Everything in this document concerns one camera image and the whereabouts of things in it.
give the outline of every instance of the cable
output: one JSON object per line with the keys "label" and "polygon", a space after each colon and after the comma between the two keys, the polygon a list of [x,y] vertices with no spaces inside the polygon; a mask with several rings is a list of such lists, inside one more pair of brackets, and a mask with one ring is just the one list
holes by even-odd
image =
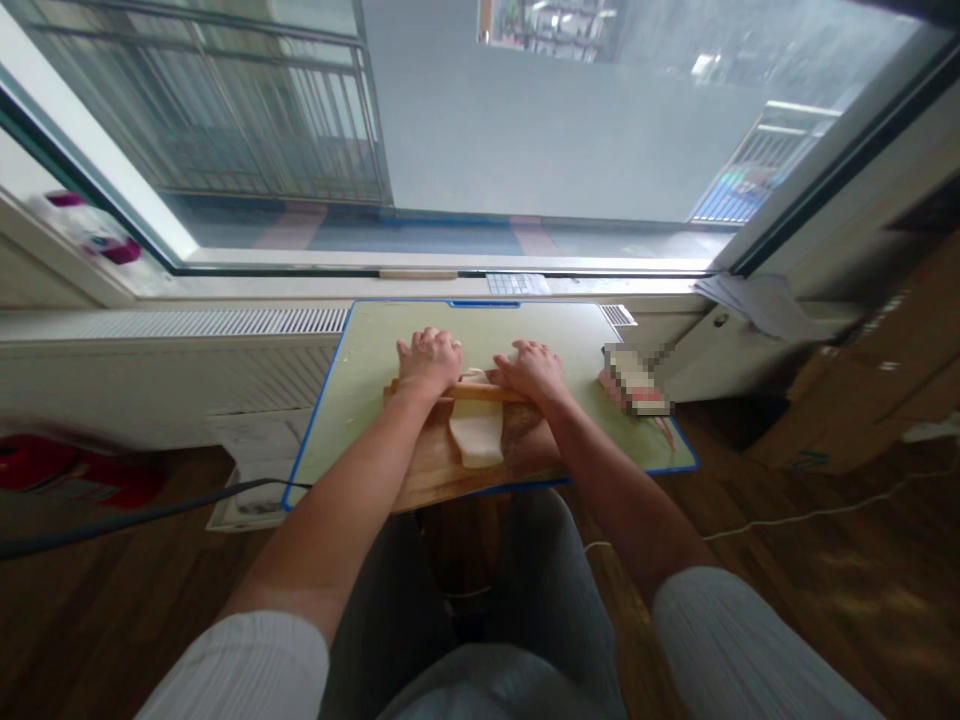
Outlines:
{"label": "cable", "polygon": [[307,490],[312,487],[312,485],[291,483],[287,482],[286,480],[277,480],[276,478],[248,480],[247,482],[237,483],[236,485],[231,485],[230,487],[210,493],[209,495],[203,495],[201,497],[194,498],[193,500],[185,500],[184,502],[180,502],[175,505],[166,505],[164,507],[153,508],[152,510],[144,510],[141,512],[132,513],[130,515],[123,515],[122,517],[109,518],[108,520],[90,523],[89,525],[83,525],[73,530],[67,530],[61,533],[52,533],[50,535],[40,535],[38,537],[31,538],[17,538],[15,540],[4,540],[0,542],[0,562],[3,562],[4,560],[13,560],[15,558],[26,557],[27,555],[35,555],[36,553],[44,552],[46,550],[54,550],[59,547],[64,547],[65,545],[83,542],[84,540],[92,540],[93,538],[100,537],[101,535],[117,532],[118,530],[124,530],[128,527],[143,525],[144,523],[153,522],[154,520],[161,520],[165,517],[170,517],[171,515],[178,515],[179,513],[187,512],[188,510],[195,510],[199,507],[203,507],[204,505],[211,505],[215,502],[225,500],[228,497],[238,495],[245,490],[260,487],[261,485],[271,485],[273,483],[280,483],[281,485],[293,485],[294,487],[301,487]]}
{"label": "cable", "polygon": [[487,585],[479,590],[474,590],[472,593],[443,593],[443,596],[448,600],[466,600],[467,598],[476,597],[477,595],[483,595],[491,590],[493,590],[493,585]]}
{"label": "cable", "polygon": [[610,543],[608,543],[606,540],[594,540],[594,541],[593,541],[592,543],[590,543],[589,545],[586,545],[586,546],[583,548],[583,551],[586,552],[586,551],[589,550],[590,548],[596,547],[597,545],[605,545],[605,546],[607,546],[607,547],[613,547],[613,545],[611,545]]}
{"label": "cable", "polygon": [[[879,493],[877,495],[868,497],[867,499],[861,500],[858,503],[854,503],[852,505],[844,505],[843,507],[831,508],[827,510],[814,510],[813,512],[806,513],[805,515],[795,515],[793,517],[782,518],[780,520],[753,520],[752,522],[748,522],[746,525],[743,525],[742,527],[738,527],[735,530],[726,530],[724,532],[714,533],[713,535],[704,535],[703,540],[705,542],[711,542],[712,540],[718,540],[723,537],[729,537],[731,535],[739,535],[741,533],[747,532],[747,530],[750,530],[751,528],[754,528],[760,525],[763,525],[765,527],[770,527],[773,525],[786,525],[787,523],[800,522],[801,520],[809,520],[810,518],[816,517],[817,515],[838,515],[840,513],[853,512],[854,510],[860,510],[862,508],[867,507],[868,505],[872,505],[873,503],[880,502],[881,500],[889,500],[891,497],[893,497],[898,492],[900,492],[903,488],[909,485],[910,482],[913,480],[917,480],[919,478],[925,478],[925,477],[927,478],[945,477],[947,475],[952,475],[954,471],[957,470],[958,467],[960,467],[960,448],[958,448],[957,453],[953,456],[953,460],[950,462],[950,467],[948,467],[946,470],[935,470],[933,472],[926,472],[926,473],[909,473],[907,475],[904,475],[901,480],[894,483],[889,490]],[[583,548],[583,552],[586,553],[590,548],[594,548],[594,547],[613,547],[613,545],[606,540],[595,540],[592,543],[587,543]],[[475,595],[482,595],[483,593],[488,592],[490,590],[491,590],[491,587],[487,586],[480,590],[475,590],[472,593],[464,593],[462,595],[445,593],[444,597],[454,598],[454,599],[469,598],[469,597],[474,597]]]}

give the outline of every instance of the balcony railing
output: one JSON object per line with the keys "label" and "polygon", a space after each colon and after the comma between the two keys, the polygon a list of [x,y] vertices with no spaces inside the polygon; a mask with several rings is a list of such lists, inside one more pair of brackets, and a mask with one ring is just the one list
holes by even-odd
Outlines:
{"label": "balcony railing", "polygon": [[768,102],[690,220],[747,223],[840,115],[839,110]]}
{"label": "balcony railing", "polygon": [[6,0],[155,189],[388,204],[362,40],[172,5]]}

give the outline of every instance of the pink bottle cap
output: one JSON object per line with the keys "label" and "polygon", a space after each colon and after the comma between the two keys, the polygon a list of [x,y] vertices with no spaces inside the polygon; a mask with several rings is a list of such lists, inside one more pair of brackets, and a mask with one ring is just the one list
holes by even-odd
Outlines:
{"label": "pink bottle cap", "polygon": [[76,207],[87,204],[86,200],[69,190],[54,190],[47,193],[46,198],[56,207]]}
{"label": "pink bottle cap", "polygon": [[137,244],[137,241],[132,237],[128,237],[126,244],[121,247],[104,250],[100,254],[116,265],[126,265],[128,262],[133,262],[139,258],[142,252],[143,250]]}

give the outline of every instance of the window frame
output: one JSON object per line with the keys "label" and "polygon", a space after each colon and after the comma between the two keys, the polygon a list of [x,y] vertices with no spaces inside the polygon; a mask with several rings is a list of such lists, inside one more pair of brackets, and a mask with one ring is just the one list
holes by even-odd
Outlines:
{"label": "window frame", "polygon": [[[11,32],[11,28],[5,24],[7,21],[12,23],[21,37],[9,37],[16,33]],[[571,277],[634,276],[640,279],[660,276],[664,280],[677,279],[686,286],[689,286],[688,281],[691,279],[720,270],[749,274],[761,267],[768,267],[767,261],[772,257],[784,256],[781,252],[784,245],[791,245],[795,250],[794,233],[798,227],[815,217],[830,200],[826,192],[842,192],[848,183],[860,177],[862,168],[866,167],[872,158],[885,153],[888,146],[896,140],[898,135],[894,134],[890,127],[892,120],[897,120],[900,130],[910,127],[911,123],[936,101],[938,93],[942,93],[945,87],[955,82],[958,46],[958,34],[930,26],[922,27],[887,66],[880,81],[873,83],[841,119],[849,118],[849,121],[842,125],[838,123],[834,132],[820,143],[817,151],[810,153],[798,166],[781,188],[781,192],[776,193],[761,211],[740,229],[717,258],[711,263],[694,261],[681,264],[678,272],[677,263],[674,261],[328,252],[323,252],[325,257],[321,258],[317,251],[200,247],[2,7],[0,40],[8,41],[0,42],[0,84],[11,93],[2,94],[0,109],[5,110],[5,118],[14,118],[13,125],[18,130],[18,139],[21,139],[34,157],[53,172],[65,187],[80,192],[93,204],[110,211],[124,222],[131,234],[150,249],[164,269],[174,277],[199,279],[196,276],[203,276],[205,279],[212,279],[218,275],[234,278],[243,275],[261,280],[283,277],[357,280],[377,277],[378,270],[386,262],[392,267],[458,270],[465,278],[475,277],[485,270],[525,271]],[[923,72],[927,73],[926,82],[917,83],[913,88],[907,87],[918,74],[918,63],[923,64]],[[56,112],[47,112],[49,106],[43,98],[24,90],[20,80],[28,79],[31,83],[50,83],[50,87],[43,93],[43,98],[49,100],[51,92],[55,93],[61,98],[68,98],[68,107],[58,107]],[[908,97],[903,97],[904,93],[901,92],[894,101],[884,103],[883,98],[889,98],[891,88],[898,86],[915,92],[906,93]],[[892,117],[876,115],[884,109],[892,113]],[[85,136],[83,133],[71,132],[69,125],[63,127],[57,124],[57,119],[63,118],[67,111],[71,114],[74,125],[85,127]],[[78,117],[82,118],[82,122],[77,123]],[[48,134],[41,130],[41,127],[53,130]],[[846,156],[843,153],[836,156],[834,151],[842,148],[847,148],[850,152],[846,153]],[[91,151],[98,162],[92,166],[94,172],[85,173],[80,170],[76,158],[85,160],[86,166],[93,160]],[[856,163],[859,163],[857,172],[849,172],[850,168],[857,167]],[[839,170],[844,168],[848,168],[848,172],[840,174]],[[814,191],[820,194],[811,199],[811,193],[816,194]],[[143,198],[150,195],[153,197],[149,198],[148,202],[143,202]],[[174,242],[164,244],[160,240],[161,236],[172,238]],[[817,242],[822,244],[822,237]],[[222,263],[229,267],[215,270],[180,267],[168,256],[168,253],[172,254],[172,247],[180,248],[176,253],[180,262],[195,265]],[[260,291],[271,284],[261,283]],[[193,288],[188,292],[197,292],[198,283],[187,285]],[[236,285],[235,282],[230,284],[238,289]]]}

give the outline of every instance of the forearm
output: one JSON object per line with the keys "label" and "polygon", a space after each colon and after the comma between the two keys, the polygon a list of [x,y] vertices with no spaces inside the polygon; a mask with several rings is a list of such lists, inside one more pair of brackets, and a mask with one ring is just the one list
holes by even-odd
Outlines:
{"label": "forearm", "polygon": [[396,502],[436,398],[401,388],[290,513],[223,615],[278,609],[306,617],[328,643],[373,541]]}
{"label": "forearm", "polygon": [[542,404],[564,463],[644,600],[688,567],[716,565],[680,509],[573,400]]}

